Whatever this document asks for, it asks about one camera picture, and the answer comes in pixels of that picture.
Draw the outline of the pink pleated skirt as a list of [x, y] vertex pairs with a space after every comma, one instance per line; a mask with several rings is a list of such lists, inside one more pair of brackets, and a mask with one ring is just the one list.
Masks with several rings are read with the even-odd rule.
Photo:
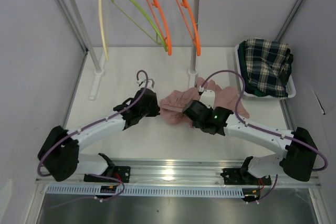
[[[192, 121], [182, 113], [183, 108], [192, 100], [199, 100], [199, 86], [204, 83], [204, 79], [197, 78], [197, 86], [186, 91], [173, 91], [170, 95], [160, 101], [160, 115], [167, 124], [192, 124]], [[210, 80], [205, 83], [204, 88], [215, 92], [214, 106], [220, 106], [235, 111], [235, 105], [239, 98], [239, 91], [233, 87], [221, 88]]]

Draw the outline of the plaid green white skirt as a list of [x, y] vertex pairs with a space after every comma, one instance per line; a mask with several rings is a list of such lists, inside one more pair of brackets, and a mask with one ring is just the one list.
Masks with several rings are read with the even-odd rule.
[[246, 93], [282, 100], [289, 97], [293, 54], [288, 43], [251, 38], [238, 45], [237, 53]]

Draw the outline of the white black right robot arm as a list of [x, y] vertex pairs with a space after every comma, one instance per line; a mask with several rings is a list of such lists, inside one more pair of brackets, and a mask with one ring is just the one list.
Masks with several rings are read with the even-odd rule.
[[182, 113], [192, 121], [193, 127], [211, 135], [236, 137], [273, 152], [263, 157], [245, 158], [239, 169], [240, 179], [251, 184], [267, 175], [285, 174], [300, 182], [307, 182], [316, 160], [316, 146], [303, 128], [281, 131], [243, 120], [232, 110], [208, 108], [200, 101], [189, 102]]

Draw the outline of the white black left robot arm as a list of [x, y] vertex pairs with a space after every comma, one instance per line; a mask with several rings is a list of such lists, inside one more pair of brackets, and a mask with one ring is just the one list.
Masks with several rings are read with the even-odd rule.
[[54, 127], [38, 153], [39, 167], [47, 170], [47, 173], [39, 170], [39, 176], [51, 176], [57, 182], [74, 174], [84, 175], [86, 182], [108, 182], [116, 178], [118, 170], [106, 154], [90, 155], [82, 151], [111, 134], [138, 124], [145, 117], [158, 116], [159, 112], [156, 93], [141, 88], [134, 98], [115, 106], [103, 119], [77, 130], [64, 129], [60, 125]]

